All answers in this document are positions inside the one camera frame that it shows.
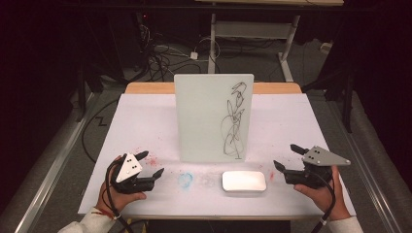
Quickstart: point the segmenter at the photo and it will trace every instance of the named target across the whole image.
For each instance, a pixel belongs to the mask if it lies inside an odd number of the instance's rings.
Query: blue ink mark
[[[179,177],[179,186],[188,189],[193,181],[193,175],[190,173],[181,174]]]

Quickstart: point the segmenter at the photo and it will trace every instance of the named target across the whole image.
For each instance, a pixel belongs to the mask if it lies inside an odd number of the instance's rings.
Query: sleeve
[[[115,220],[103,215],[99,210],[91,208],[81,222],[72,223],[59,230],[58,233],[101,233],[109,232]]]
[[[361,225],[355,216],[342,220],[330,221],[327,223],[330,231],[333,233],[362,233]]]

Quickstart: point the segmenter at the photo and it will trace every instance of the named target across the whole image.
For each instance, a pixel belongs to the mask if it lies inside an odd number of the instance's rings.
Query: human hand
[[[345,201],[343,199],[342,184],[339,180],[339,171],[337,166],[331,166],[333,181],[330,181],[330,186],[334,187],[334,193],[336,197],[336,203],[330,213],[330,220],[339,220],[349,218],[351,215],[346,208]],[[301,192],[307,197],[311,198],[315,205],[326,212],[332,203],[332,196],[327,187],[320,187],[318,189],[310,188],[304,184],[296,184],[294,190]]]
[[[110,171],[109,177],[112,177],[113,169]],[[131,194],[123,194],[123,193],[118,193],[111,185],[110,185],[110,194],[112,196],[113,203],[115,205],[115,208],[121,212],[124,207],[126,207],[129,203],[137,201],[137,200],[145,200],[146,199],[146,194],[143,192],[136,192],[136,193],[131,193]],[[107,190],[106,190],[106,182],[104,182],[100,186],[100,192],[99,192],[99,197],[97,200],[97,204],[95,206],[96,209],[100,211],[104,211],[106,213],[113,214],[113,211],[105,204],[109,203],[109,198],[107,196]]]

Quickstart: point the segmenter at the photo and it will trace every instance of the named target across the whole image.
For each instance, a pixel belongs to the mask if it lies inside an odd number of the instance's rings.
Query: table leg
[[[289,68],[287,58],[288,58],[289,51],[291,50],[291,46],[292,46],[293,38],[294,38],[294,33],[296,32],[297,24],[299,23],[299,19],[300,19],[300,16],[295,16],[293,18],[293,23],[292,23],[291,28],[290,28],[289,33],[288,33],[288,38],[287,38],[287,41],[286,41],[285,50],[284,50],[284,52],[279,52],[278,53],[279,61],[281,63],[282,71],[284,73],[284,77],[285,77],[286,82],[293,82],[292,73],[291,73],[291,69]]]
[[[215,74],[215,62],[216,62],[216,52],[215,52],[215,39],[216,39],[216,14],[212,14],[212,20],[210,24],[210,52],[209,52],[209,63],[208,63],[208,74]]]

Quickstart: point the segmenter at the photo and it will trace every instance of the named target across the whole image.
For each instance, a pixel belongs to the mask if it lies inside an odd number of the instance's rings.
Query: black scribble
[[[223,153],[226,155],[236,156],[236,159],[241,159],[240,153],[243,151],[244,146],[240,138],[240,125],[242,121],[242,115],[245,109],[242,109],[243,93],[247,86],[241,82],[236,84],[232,88],[231,95],[235,97],[235,105],[233,106],[230,100],[227,100],[227,116],[222,120],[221,131],[224,140]]]

